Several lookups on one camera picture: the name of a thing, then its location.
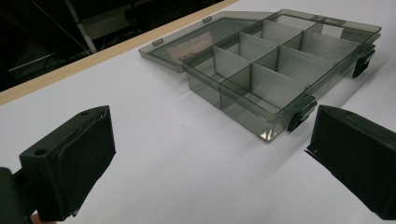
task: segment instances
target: open lid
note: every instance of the open lid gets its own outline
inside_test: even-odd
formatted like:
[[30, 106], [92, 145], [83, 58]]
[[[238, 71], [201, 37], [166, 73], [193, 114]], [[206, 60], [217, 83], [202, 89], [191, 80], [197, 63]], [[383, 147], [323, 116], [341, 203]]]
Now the open lid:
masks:
[[222, 11], [155, 40], [139, 52], [142, 57], [181, 73], [184, 71], [181, 66], [183, 60], [272, 14], [272, 12]]
[[222, 11], [204, 18], [171, 35], [160, 38], [139, 50], [142, 57], [176, 72], [183, 72], [183, 61], [210, 48], [231, 35], [250, 29], [259, 21], [276, 21], [285, 25], [326, 35], [341, 33], [338, 38], [372, 44], [380, 37], [380, 27], [342, 21], [319, 15], [282, 9], [278, 12]]

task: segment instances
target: smoky gray plastic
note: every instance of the smoky gray plastic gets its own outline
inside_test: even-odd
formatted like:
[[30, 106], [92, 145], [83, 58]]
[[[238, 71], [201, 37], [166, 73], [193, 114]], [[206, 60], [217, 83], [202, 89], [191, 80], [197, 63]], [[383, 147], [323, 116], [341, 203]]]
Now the smoky gray plastic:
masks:
[[378, 26], [288, 9], [249, 14], [216, 14], [139, 51], [185, 71], [192, 91], [268, 143], [367, 63], [380, 37]]

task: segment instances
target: box latch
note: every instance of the box latch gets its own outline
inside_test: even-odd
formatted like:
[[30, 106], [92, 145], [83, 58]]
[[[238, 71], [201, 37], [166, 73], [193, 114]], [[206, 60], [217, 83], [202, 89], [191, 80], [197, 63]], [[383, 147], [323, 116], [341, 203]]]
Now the box latch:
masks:
[[309, 117], [309, 115], [314, 111], [315, 106], [317, 106], [317, 104], [318, 103], [316, 101], [313, 101], [310, 104], [308, 104], [306, 107], [304, 107], [300, 112], [295, 113], [289, 123], [288, 132], [292, 132], [298, 126], [300, 126], [300, 124], [303, 123]]
[[369, 66], [370, 60], [373, 58], [375, 53], [375, 49], [370, 50], [370, 52], [367, 53], [366, 56], [359, 58], [356, 61], [355, 65], [355, 71], [353, 72], [352, 77], [358, 77], [361, 75], [361, 73], [366, 70], [366, 68]]

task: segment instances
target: plastic organizer box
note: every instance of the plastic organizer box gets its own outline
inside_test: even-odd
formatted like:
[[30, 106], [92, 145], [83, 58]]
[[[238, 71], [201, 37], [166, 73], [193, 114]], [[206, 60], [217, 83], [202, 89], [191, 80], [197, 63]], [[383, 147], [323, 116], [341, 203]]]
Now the plastic organizer box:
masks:
[[265, 142], [293, 131], [343, 77], [375, 53], [378, 26], [283, 9], [220, 12], [156, 40], [140, 54]]

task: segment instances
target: white surface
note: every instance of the white surface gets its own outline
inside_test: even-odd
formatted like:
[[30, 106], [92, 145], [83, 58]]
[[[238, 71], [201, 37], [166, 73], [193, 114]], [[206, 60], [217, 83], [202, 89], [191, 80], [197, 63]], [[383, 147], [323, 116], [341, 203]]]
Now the white surface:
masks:
[[[396, 4], [241, 0], [227, 10], [305, 11], [379, 25], [368, 69], [319, 103], [396, 131]], [[265, 144], [189, 90], [184, 74], [137, 49], [0, 106], [0, 166], [78, 112], [110, 105], [118, 153], [76, 217], [65, 223], [385, 222], [304, 153], [316, 112]]]

